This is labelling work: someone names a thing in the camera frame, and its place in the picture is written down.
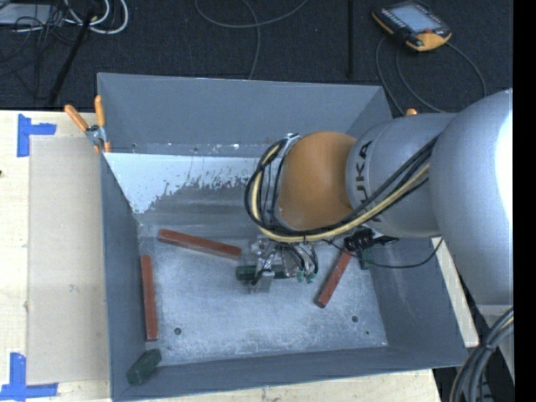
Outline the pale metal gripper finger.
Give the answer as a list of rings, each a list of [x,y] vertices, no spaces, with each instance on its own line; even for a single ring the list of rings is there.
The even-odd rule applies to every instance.
[[[271,283],[275,280],[274,271],[261,271],[246,287],[250,293],[267,293],[271,288]]]
[[[250,244],[249,264],[255,268],[266,268],[268,259],[266,254],[267,241],[256,240]]]

